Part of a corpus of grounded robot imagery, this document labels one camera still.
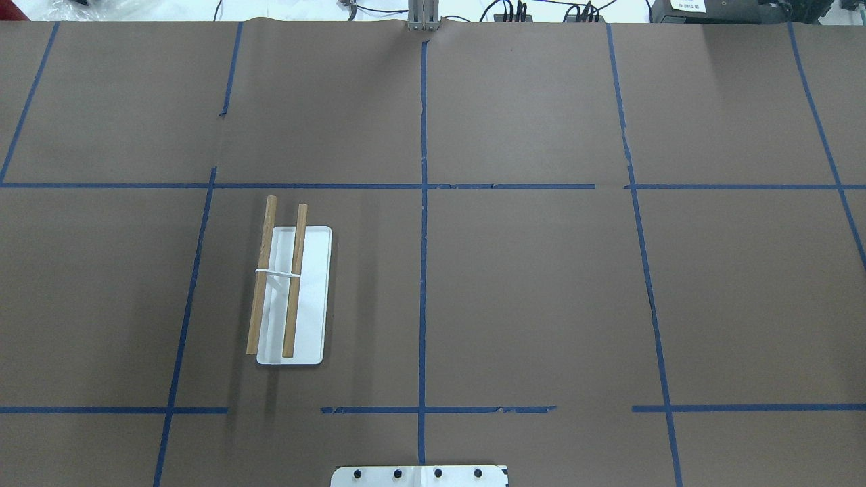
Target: blue tape line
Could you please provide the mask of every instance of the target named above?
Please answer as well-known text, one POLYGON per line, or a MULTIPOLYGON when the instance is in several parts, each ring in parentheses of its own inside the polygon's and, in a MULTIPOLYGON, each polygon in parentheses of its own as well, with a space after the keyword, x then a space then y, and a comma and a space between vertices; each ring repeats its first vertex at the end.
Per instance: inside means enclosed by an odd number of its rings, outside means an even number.
POLYGON ((21 136, 24 121, 27 119, 27 113, 30 111, 30 103, 33 102, 33 96, 36 94, 36 88, 39 86, 39 80, 42 79, 42 71, 45 70, 45 63, 48 62, 48 55, 51 53, 51 47, 54 46, 54 39, 57 37, 58 28, 60 28, 60 23, 55 22, 54 27, 51 28, 51 36, 48 37, 48 44, 45 45, 45 52, 42 53, 39 69, 36 70, 36 77, 33 78, 33 84, 30 85, 30 92, 27 94, 27 100, 24 102, 21 116, 18 117, 18 125, 15 126, 15 132, 12 134, 9 151, 6 152, 6 159, 3 160, 3 169, 0 169, 0 183, 3 183, 3 180, 6 179, 6 172, 9 170, 10 162, 12 162, 12 154, 15 153, 15 146, 18 145, 18 137, 21 136))
POLYGON ((190 277, 190 289, 186 294, 186 307, 184 308, 184 321, 180 327, 180 338, 178 339, 178 353, 174 360, 174 373, 171 375, 171 389, 168 393, 168 406, 165 414, 165 422, 163 424, 162 439, 159 442, 159 455, 157 456, 157 468, 153 474, 153 487, 159 487, 159 482, 162 479, 163 464, 165 463, 165 450, 168 447, 168 438, 171 433, 171 416, 174 408, 175 398, 178 396, 178 382, 180 381, 180 367, 184 363, 184 350, 186 349, 186 333, 190 327, 190 317, 192 316, 192 298, 196 293, 196 283, 198 281, 198 268, 202 261, 202 247, 204 246, 204 231, 208 226, 208 216, 210 215, 210 201, 213 199, 214 183, 217 179, 217 169, 214 167, 210 170, 210 182, 208 183, 208 194, 204 199, 204 211, 202 213, 202 223, 198 229, 198 241, 196 243, 196 256, 192 261, 192 275, 190 277))
POLYGON ((427 413, 434 414, 490 414, 494 412, 515 414, 547 414, 556 406, 427 406, 427 413))
POLYGON ((554 185, 554 184, 434 184, 429 185, 432 190, 594 190, 595 185, 554 185))
POLYGON ((207 183, 2 183, 2 188, 29 189, 207 189, 207 183))
POLYGON ((809 101, 809 109, 812 112, 812 118, 815 119, 815 127, 818 128, 818 135, 821 137, 821 144, 824 146, 824 154, 827 156, 827 162, 830 164, 830 171, 833 173, 833 180, 836 181, 836 186, 839 191, 839 199, 842 200, 842 207, 845 210, 845 216, 848 218, 848 226, 851 228, 851 233, 854 235, 854 244, 857 247, 857 252, 860 253, 860 262, 863 269, 866 269, 866 250, 863 248, 863 241, 860 239, 860 232, 857 231, 857 225, 854 222, 854 215, 851 213, 851 208, 848 205, 848 198, 845 196, 845 190, 842 187, 842 179, 839 178, 839 171, 836 168, 836 161, 833 159, 833 152, 830 151, 830 143, 827 142, 827 134, 824 132, 824 125, 821 123, 821 117, 818 116, 818 108, 815 107, 815 101, 812 99, 811 89, 809 89, 809 81, 806 80, 806 72, 803 70, 803 62, 800 59, 800 50, 797 47, 797 37, 794 35, 794 26, 788 23, 788 36, 791 38, 791 48, 794 52, 794 61, 797 62, 797 71, 800 73, 800 80, 803 82, 803 90, 806 94, 806 100, 809 101))
POLYGON ((638 190, 837 190, 837 185, 627 185, 638 190))
MULTIPOLYGON (((0 414, 165 414, 148 406, 0 406, 0 414)), ((175 407, 175 414, 228 414, 228 407, 175 407)))
POLYGON ((220 183, 217 189, 295 189, 295 190, 418 190, 421 185, 376 183, 220 183))
POLYGON ((418 464, 426 464, 424 414, 427 374, 427 44, 421 43, 421 282, 418 318, 418 464))
MULTIPOLYGON (((556 406, 425 406, 424 414, 547 414, 556 406)), ((417 414, 417 406, 337 406, 322 407, 322 414, 417 414)))
POLYGON ((337 406, 320 410, 322 414, 417 414, 418 406, 337 406))
POLYGON ((3 414, 165 414, 164 407, 0 406, 3 414))
POLYGON ((174 414, 228 414, 228 407, 175 407, 174 414))
POLYGON ((866 404, 684 404, 632 406, 632 412, 866 411, 866 404))
POLYGON ((159 483, 162 482, 162 469, 165 464, 165 450, 168 447, 168 435, 171 432, 171 418, 172 415, 170 413, 165 415, 165 422, 163 423, 163 434, 162 439, 159 441, 159 455, 157 456, 157 468, 153 472, 153 487, 159 487, 159 483))
MULTIPOLYGON (((613 72, 613 86, 617 95, 617 110, 619 112, 619 126, 623 135, 623 150, 625 158, 628 162, 629 183, 631 186, 631 203, 635 211, 635 224, 637 225, 637 241, 641 248, 641 261, 643 262, 643 279, 646 283, 647 298, 649 299, 649 311, 652 318, 653 335, 656 341, 656 361, 658 363, 658 375, 662 382, 662 397, 665 406, 670 406, 670 391, 668 387, 668 373, 664 365, 664 352, 662 350, 662 334, 658 327, 658 314, 656 312, 656 298, 652 290, 652 276, 650 275, 650 260, 647 257, 646 240, 643 235, 643 222, 641 221, 640 204, 637 200, 637 184, 635 180, 635 168, 631 158, 631 150, 629 149, 629 141, 625 137, 625 109, 623 105, 623 94, 619 86, 619 72, 617 69, 617 53, 613 45, 613 30, 608 23, 607 28, 607 43, 611 54, 611 69, 613 72)), ((674 480, 676 487, 682 487, 682 471, 680 469, 680 452, 676 445, 676 431, 674 428, 674 415, 667 411, 666 420, 668 422, 668 441, 670 442, 670 456, 674 464, 674 480)))
POLYGON ((219 116, 224 116, 229 112, 229 101, 231 100, 231 85, 235 82, 235 66, 237 66, 237 51, 241 47, 241 33, 243 32, 243 22, 237 23, 237 34, 235 34, 235 50, 231 54, 231 66, 229 66, 229 80, 225 83, 225 100, 223 101, 223 111, 219 116))

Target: label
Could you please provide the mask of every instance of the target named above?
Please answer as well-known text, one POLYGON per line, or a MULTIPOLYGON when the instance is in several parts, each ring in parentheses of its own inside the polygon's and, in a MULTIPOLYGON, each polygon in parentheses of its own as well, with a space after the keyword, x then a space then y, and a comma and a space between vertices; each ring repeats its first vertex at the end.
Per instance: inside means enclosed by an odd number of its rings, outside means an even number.
POLYGON ((670 7, 683 12, 707 13, 707 5, 704 0, 670 0, 670 7))

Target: white tray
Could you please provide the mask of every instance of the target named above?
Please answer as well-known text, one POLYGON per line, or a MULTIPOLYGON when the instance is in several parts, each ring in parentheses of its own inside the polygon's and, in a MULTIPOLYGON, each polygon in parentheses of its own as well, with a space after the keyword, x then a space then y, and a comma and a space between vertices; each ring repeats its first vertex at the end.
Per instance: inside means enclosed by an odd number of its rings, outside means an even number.
MULTIPOLYGON (((331 272, 331 228, 308 226, 304 239, 298 323, 294 335, 294 356, 282 356, 286 330, 289 278, 268 275, 259 352, 255 359, 263 365, 320 364, 325 354, 327 287, 331 272)), ((274 227, 268 269, 290 272, 294 251, 294 227, 274 227)))

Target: metal bracket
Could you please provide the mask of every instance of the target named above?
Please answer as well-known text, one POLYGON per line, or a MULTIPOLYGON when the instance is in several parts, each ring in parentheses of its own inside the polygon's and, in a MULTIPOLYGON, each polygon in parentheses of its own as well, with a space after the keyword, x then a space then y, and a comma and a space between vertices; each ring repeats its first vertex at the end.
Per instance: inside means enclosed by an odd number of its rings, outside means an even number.
POLYGON ((340 467, 331 487, 508 487, 504 465, 340 467))
POLYGON ((409 30, 439 30, 439 0, 409 0, 409 30))

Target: wooden stick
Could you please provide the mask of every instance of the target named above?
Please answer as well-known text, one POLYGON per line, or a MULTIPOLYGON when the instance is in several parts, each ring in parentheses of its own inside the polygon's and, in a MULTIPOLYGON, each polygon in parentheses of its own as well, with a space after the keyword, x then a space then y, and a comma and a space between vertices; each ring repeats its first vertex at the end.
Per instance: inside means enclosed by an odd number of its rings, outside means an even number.
MULTIPOLYGON (((292 252, 292 274, 301 273, 304 261, 304 238, 307 236, 307 206, 298 205, 298 224, 294 227, 294 252, 292 252)), ((290 277, 288 284, 288 307, 286 308, 286 333, 282 338, 282 356, 294 356, 294 332, 298 325, 298 300, 301 297, 301 279, 290 277)))
MULTIPOLYGON (((270 265, 270 244, 274 236, 274 221, 276 220, 276 196, 268 196, 265 204, 265 221, 262 224, 262 247, 259 249, 258 269, 267 269, 270 265)), ((255 273, 255 290, 253 291, 253 311, 249 315, 249 336, 247 336, 247 354, 254 355, 259 351, 259 333, 262 329, 262 315, 265 311, 265 286, 268 275, 264 272, 255 273)))

